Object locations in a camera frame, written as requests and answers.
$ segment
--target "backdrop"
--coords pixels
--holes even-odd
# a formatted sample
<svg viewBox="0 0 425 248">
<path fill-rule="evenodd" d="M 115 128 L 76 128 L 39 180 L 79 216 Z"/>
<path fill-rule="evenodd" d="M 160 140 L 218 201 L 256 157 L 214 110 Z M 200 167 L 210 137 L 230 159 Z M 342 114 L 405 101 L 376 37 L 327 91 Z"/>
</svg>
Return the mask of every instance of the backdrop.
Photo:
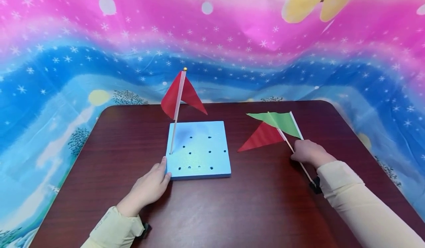
<svg viewBox="0 0 425 248">
<path fill-rule="evenodd" d="M 331 102 L 425 219 L 425 0 L 0 0 L 0 247 L 28 247 L 106 107 Z"/>
</svg>

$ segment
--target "beige sleeve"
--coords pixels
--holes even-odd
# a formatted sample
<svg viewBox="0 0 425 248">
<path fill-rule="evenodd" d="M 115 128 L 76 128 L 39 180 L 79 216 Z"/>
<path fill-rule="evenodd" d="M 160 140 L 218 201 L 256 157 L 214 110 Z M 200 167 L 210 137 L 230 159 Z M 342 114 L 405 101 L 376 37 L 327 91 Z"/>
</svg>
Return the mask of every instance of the beige sleeve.
<svg viewBox="0 0 425 248">
<path fill-rule="evenodd" d="M 144 231 L 140 217 L 124 217 L 113 206 L 97 223 L 81 248 L 129 248 Z"/>
<path fill-rule="evenodd" d="M 425 248 L 425 242 L 344 162 L 317 169 L 325 198 L 364 248 Z"/>
</svg>

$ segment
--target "flag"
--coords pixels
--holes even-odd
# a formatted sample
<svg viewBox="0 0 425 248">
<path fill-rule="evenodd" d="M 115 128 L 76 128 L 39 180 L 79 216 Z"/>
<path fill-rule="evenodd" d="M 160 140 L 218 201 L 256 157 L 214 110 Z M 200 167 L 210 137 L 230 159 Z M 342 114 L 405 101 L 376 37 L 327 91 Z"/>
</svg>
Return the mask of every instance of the flag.
<svg viewBox="0 0 425 248">
<path fill-rule="evenodd" d="M 291 113 L 247 113 L 247 115 L 261 120 L 272 127 L 279 128 L 284 133 L 302 139 Z"/>
<path fill-rule="evenodd" d="M 280 136 L 277 128 L 262 122 L 248 140 L 238 149 L 238 152 L 249 150 L 263 145 L 271 145 L 282 142 L 284 139 Z"/>
<path fill-rule="evenodd" d="M 162 110 L 171 119 L 175 119 L 174 118 L 174 112 L 176 111 L 177 95 L 179 94 L 180 77 L 182 75 L 182 72 L 184 72 L 184 71 L 179 72 L 176 79 L 174 79 L 173 83 L 171 84 L 170 88 L 168 89 L 167 93 L 165 94 L 164 98 L 160 102 L 160 106 L 161 106 Z M 202 104 L 201 100 L 199 99 L 198 95 L 196 94 L 195 89 L 193 88 L 192 84 L 189 82 L 187 77 L 185 77 L 185 79 L 184 79 L 182 101 L 184 101 L 188 105 L 200 110 L 201 112 L 207 114 L 207 111 L 205 110 L 204 105 Z"/>
</svg>

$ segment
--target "brown table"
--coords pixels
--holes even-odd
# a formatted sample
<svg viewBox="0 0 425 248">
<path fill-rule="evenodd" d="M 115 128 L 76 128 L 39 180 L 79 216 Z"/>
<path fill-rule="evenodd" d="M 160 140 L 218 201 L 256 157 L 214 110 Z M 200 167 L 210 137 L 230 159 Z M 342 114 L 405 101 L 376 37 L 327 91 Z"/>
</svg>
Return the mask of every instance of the brown table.
<svg viewBox="0 0 425 248">
<path fill-rule="evenodd" d="M 306 139 L 347 162 L 425 238 L 425 224 L 327 102 L 182 105 L 181 122 L 223 120 L 232 177 L 171 182 L 140 213 L 152 226 L 132 247 L 360 247 L 323 195 L 315 195 L 284 142 L 237 153 L 260 124 L 246 113 L 293 111 Z M 165 154 L 171 120 L 159 105 L 112 106 L 98 119 L 31 247 L 79 247 L 105 211 Z"/>
</svg>

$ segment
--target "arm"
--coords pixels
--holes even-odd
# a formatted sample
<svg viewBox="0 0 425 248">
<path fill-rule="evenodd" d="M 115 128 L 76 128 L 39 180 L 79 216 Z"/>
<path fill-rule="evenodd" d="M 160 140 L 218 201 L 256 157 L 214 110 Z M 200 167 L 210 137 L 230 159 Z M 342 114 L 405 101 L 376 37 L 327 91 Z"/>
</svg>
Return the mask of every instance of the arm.
<svg viewBox="0 0 425 248">
<path fill-rule="evenodd" d="M 311 141 L 296 141 L 292 159 L 312 164 L 324 197 L 364 248 L 425 248 L 425 242 L 374 195 L 344 162 Z"/>
<path fill-rule="evenodd" d="M 171 173 L 165 174 L 167 159 L 155 164 L 139 178 L 117 206 L 111 207 L 90 233 L 81 248 L 129 248 L 144 227 L 140 210 L 158 200 L 165 192 Z"/>
</svg>

